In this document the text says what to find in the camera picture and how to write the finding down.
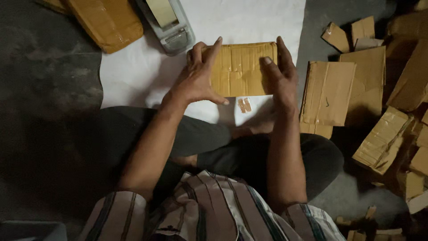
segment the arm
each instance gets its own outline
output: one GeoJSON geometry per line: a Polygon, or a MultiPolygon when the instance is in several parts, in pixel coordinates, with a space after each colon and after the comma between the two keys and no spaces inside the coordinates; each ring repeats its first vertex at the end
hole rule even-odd
{"type": "Polygon", "coordinates": [[[200,100],[210,100],[216,104],[229,103],[210,86],[211,68],[221,44],[220,37],[204,58],[202,48],[206,45],[199,42],[193,47],[192,64],[185,67],[177,83],[163,98],[158,113],[141,135],[128,160],[119,182],[122,190],[138,193],[150,200],[187,105],[200,100]]]}
{"type": "Polygon", "coordinates": [[[279,66],[270,58],[264,58],[264,68],[273,88],[277,111],[267,158],[267,194],[272,209],[280,213],[289,205],[307,202],[307,197],[300,150],[297,71],[281,37],[277,44],[279,66]]]}

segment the white paper sheet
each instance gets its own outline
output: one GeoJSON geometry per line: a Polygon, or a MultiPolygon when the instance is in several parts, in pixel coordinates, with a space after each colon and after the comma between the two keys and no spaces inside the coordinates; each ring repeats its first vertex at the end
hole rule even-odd
{"type": "MultiPolygon", "coordinates": [[[[281,35],[293,62],[297,62],[306,0],[181,0],[195,33],[196,42],[212,45],[218,36],[223,44],[275,41],[281,35]]],[[[100,79],[104,98],[101,108],[128,105],[156,108],[186,64],[185,52],[166,56],[151,30],[126,48],[103,54],[100,79]]],[[[271,96],[250,96],[252,111],[242,114],[237,99],[230,106],[200,101],[188,106],[185,115],[210,123],[241,125],[271,96]]]]}

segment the striped shirt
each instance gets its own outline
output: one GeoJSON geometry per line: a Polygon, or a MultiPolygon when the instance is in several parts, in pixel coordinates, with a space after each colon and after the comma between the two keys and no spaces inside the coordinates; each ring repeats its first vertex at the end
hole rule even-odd
{"type": "Polygon", "coordinates": [[[95,205],[79,240],[345,240],[323,210],[296,204],[277,215],[252,187],[207,171],[185,173],[171,197],[146,210],[136,193],[110,193],[95,205]]]}

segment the shirt sleeve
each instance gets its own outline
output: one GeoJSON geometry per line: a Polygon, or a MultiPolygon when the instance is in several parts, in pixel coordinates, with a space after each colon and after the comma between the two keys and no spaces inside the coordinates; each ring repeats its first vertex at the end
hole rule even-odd
{"type": "Polygon", "coordinates": [[[97,202],[78,240],[140,241],[146,205],[146,200],[136,193],[110,193],[97,202]]]}
{"type": "Polygon", "coordinates": [[[281,217],[304,241],[345,241],[333,219],[322,209],[306,204],[287,208],[281,217]]]}

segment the hand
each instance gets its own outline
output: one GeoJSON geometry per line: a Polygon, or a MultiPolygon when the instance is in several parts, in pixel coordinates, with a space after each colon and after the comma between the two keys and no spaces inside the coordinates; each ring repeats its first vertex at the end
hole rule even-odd
{"type": "Polygon", "coordinates": [[[270,91],[277,111],[287,115],[298,114],[297,108],[297,70],[291,59],[291,54],[281,36],[276,39],[278,46],[278,65],[271,58],[264,57],[264,71],[269,78],[270,91]]]}
{"type": "Polygon", "coordinates": [[[214,45],[202,54],[202,49],[207,45],[199,42],[189,51],[188,65],[181,72],[178,81],[174,84],[164,101],[171,98],[177,98],[186,105],[200,101],[209,100],[215,104],[228,105],[229,101],[217,94],[211,88],[211,69],[214,65],[215,58],[220,51],[222,37],[219,37],[214,45]]]}

